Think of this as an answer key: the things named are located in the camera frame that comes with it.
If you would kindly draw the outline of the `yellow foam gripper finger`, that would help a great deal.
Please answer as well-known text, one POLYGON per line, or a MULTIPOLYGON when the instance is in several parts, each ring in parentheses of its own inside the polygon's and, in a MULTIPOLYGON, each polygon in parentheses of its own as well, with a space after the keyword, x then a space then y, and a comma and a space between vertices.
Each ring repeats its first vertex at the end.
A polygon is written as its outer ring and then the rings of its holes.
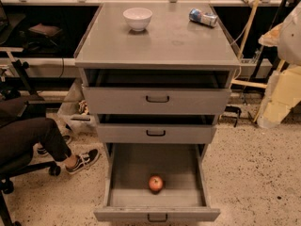
POLYGON ((266 47, 274 47, 278 46, 279 43, 279 33, 282 24, 278 24, 270 29, 265 34, 261 35, 259 38, 259 44, 266 47))

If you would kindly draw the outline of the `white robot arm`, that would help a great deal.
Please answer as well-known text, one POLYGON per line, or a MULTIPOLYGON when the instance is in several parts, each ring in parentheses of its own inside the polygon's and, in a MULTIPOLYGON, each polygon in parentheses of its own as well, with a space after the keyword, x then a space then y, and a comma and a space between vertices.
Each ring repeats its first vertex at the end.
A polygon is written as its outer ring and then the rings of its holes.
POLYGON ((276 47, 280 59, 293 65, 301 65, 301 2, 281 24, 261 35, 259 44, 276 47))

